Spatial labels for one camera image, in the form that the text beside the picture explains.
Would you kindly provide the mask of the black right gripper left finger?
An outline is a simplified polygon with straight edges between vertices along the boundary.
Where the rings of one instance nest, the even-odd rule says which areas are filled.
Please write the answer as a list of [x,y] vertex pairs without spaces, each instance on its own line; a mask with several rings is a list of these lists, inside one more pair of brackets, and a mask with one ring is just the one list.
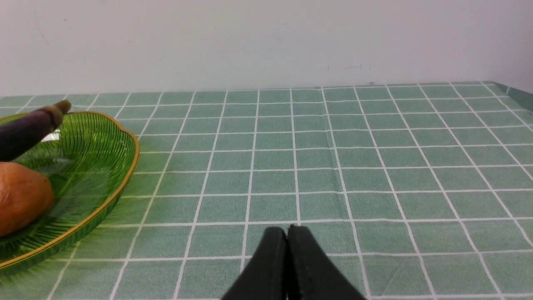
[[250,261],[222,299],[285,300],[287,248],[287,236],[283,229],[266,228]]

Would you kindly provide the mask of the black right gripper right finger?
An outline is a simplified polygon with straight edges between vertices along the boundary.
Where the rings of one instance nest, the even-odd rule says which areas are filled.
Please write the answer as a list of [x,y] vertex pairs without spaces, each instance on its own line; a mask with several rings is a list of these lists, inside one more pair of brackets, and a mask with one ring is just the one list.
[[365,299],[327,257],[307,227],[291,225],[287,241],[291,257],[289,300]]

